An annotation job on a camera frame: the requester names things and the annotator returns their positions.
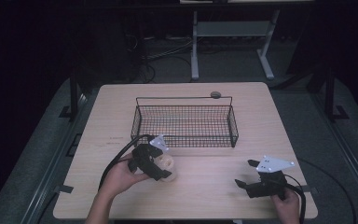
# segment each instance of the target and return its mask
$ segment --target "background table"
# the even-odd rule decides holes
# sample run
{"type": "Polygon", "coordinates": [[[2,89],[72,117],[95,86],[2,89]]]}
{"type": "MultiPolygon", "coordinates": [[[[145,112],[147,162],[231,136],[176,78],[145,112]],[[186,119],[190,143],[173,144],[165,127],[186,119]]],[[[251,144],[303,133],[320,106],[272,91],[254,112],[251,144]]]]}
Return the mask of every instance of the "background table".
{"type": "MultiPolygon", "coordinates": [[[[269,197],[250,199],[234,179],[258,181],[248,160],[269,155],[294,161],[284,170],[307,185],[287,137],[268,87],[264,83],[188,83],[151,85],[107,85],[100,89],[64,185],[72,193],[60,194],[54,208],[56,218],[86,218],[106,165],[127,145],[139,96],[209,96],[219,91],[233,97],[239,140],[232,147],[171,148],[178,176],[172,182],[148,179],[118,195],[111,218],[273,218],[269,197]]],[[[306,218],[317,216],[309,193],[306,218]]]]}

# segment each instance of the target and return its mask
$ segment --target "wire mesh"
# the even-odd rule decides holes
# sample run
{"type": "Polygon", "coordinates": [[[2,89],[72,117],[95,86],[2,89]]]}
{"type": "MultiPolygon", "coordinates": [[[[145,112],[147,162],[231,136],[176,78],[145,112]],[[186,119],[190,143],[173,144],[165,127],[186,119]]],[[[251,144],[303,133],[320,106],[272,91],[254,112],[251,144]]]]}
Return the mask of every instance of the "wire mesh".
{"type": "Polygon", "coordinates": [[[232,105],[137,105],[131,138],[145,133],[167,147],[235,147],[239,137],[232,105]]]}

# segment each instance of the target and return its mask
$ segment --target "black wire mesh basket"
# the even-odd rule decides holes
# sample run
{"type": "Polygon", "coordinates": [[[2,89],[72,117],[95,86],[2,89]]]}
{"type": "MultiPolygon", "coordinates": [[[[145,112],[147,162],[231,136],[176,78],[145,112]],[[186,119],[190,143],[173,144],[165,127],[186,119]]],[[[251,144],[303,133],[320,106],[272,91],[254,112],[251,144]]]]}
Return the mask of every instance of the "black wire mesh basket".
{"type": "MultiPolygon", "coordinates": [[[[232,97],[212,99],[212,102],[226,98],[229,104],[222,105],[173,105],[172,102],[212,97],[138,97],[132,124],[131,139],[142,135],[164,136],[167,147],[235,147],[239,134],[234,117],[232,97]],[[141,100],[149,102],[140,105],[141,100]]],[[[146,143],[141,139],[137,144],[146,143]]]]}

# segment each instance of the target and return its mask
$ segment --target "dark floor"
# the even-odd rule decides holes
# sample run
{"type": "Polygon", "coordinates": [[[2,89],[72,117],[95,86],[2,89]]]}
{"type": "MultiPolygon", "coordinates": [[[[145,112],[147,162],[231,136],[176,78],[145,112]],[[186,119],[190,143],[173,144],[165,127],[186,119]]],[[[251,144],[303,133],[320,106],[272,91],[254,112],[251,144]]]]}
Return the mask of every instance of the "dark floor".
{"type": "MultiPolygon", "coordinates": [[[[220,46],[220,49],[215,48],[216,52],[200,54],[200,79],[195,82],[259,81],[274,86],[291,77],[285,71],[296,43],[272,43],[268,59],[276,77],[274,80],[267,80],[255,52],[262,42],[263,39],[244,41],[234,48],[220,46]]],[[[147,44],[151,55],[171,47],[153,40],[147,44]]],[[[190,53],[173,56],[150,62],[155,70],[153,80],[150,80],[153,71],[146,71],[142,67],[143,72],[133,83],[189,82],[190,53]]],[[[307,77],[286,90],[271,91],[293,149],[299,159],[305,160],[300,160],[304,176],[310,187],[315,189],[313,198],[319,215],[306,223],[353,223],[351,204],[344,190],[321,169],[333,176],[349,193],[358,223],[358,178],[351,161],[346,159],[344,150],[349,147],[358,161],[358,106],[348,89],[337,80],[335,103],[342,105],[350,118],[331,123],[326,119],[321,106],[324,92],[308,93],[305,88],[308,81],[307,77]],[[344,137],[344,144],[337,133],[344,137]]],[[[0,224],[83,222],[53,217],[52,210],[56,202],[53,190],[65,179],[72,161],[71,157],[65,157],[66,151],[71,149],[71,153],[75,152],[76,149],[70,145],[76,135],[83,132],[97,94],[98,88],[94,88],[86,95],[87,100],[80,102],[80,112],[71,123],[68,122],[69,119],[59,118],[62,108],[70,104],[69,82],[62,84],[0,193],[0,224]],[[50,176],[46,175],[47,171],[51,171],[50,176]]],[[[244,223],[279,221],[244,220],[244,223]]]]}

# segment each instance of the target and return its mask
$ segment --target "beige tape roll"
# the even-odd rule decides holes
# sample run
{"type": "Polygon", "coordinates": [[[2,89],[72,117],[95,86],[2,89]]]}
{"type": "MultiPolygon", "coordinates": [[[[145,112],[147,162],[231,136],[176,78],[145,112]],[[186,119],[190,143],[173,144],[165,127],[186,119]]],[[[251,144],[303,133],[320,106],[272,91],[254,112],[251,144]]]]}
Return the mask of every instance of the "beige tape roll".
{"type": "Polygon", "coordinates": [[[159,167],[159,169],[167,170],[172,173],[167,178],[161,178],[161,181],[169,182],[176,178],[176,169],[174,166],[175,163],[172,156],[168,154],[162,154],[161,156],[155,158],[155,164],[159,167]]]}

